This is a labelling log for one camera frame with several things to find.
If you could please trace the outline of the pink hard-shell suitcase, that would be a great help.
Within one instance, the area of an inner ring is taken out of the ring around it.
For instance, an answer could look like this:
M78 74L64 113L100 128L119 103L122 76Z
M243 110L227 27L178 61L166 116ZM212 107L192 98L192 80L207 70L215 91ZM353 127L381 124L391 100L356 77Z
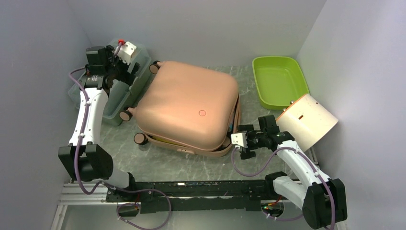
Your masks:
M240 124L237 80L228 73L176 61L155 61L155 75L135 107L119 114L136 120L134 142L194 155L222 157Z

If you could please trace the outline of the cream appliance with orange rim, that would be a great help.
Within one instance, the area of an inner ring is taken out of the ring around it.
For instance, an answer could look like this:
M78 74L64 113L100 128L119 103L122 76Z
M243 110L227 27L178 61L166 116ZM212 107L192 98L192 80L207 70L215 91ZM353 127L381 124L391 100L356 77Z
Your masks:
M307 151L338 123L338 119L310 94L304 94L276 118L276 123L280 131L294 137L301 150Z

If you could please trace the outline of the green plastic tray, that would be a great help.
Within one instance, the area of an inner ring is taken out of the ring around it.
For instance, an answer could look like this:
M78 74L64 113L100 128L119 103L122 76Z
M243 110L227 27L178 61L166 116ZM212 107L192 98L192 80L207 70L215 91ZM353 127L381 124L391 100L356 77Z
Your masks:
M252 70L259 103L265 109L282 110L310 93L298 62L291 57L256 57Z

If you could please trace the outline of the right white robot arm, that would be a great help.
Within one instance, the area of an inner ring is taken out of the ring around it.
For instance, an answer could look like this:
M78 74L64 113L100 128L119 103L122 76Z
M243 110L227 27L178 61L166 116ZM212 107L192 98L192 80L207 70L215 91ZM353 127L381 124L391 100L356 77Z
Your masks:
M264 185L264 194L270 199L279 195L298 208L307 224L313 229L334 229L338 222L348 218L344 183L325 174L304 154L292 134L281 131L273 115L258 118L259 130L253 125L239 125L231 134L233 152L239 150L242 160L255 157L255 150L267 148L282 159L300 183L285 174L271 174Z

